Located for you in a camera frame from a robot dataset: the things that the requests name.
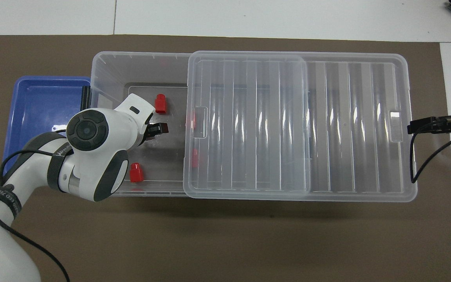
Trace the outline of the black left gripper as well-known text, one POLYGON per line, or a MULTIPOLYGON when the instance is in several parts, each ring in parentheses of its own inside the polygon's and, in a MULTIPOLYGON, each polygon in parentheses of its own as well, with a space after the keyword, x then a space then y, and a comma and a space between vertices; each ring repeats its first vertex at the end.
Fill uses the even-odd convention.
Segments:
POLYGON ((143 134, 143 142, 154 140, 156 136, 161 134, 168 134, 169 128, 167 123, 154 123, 148 124, 145 127, 145 132, 143 134))

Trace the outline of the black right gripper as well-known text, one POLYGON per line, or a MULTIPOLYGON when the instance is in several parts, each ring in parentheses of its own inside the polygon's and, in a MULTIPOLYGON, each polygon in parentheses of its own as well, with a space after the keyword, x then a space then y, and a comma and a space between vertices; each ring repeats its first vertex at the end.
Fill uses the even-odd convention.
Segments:
POLYGON ((451 117, 425 117, 410 121, 408 125, 408 134, 432 133, 445 134, 451 133, 451 117))

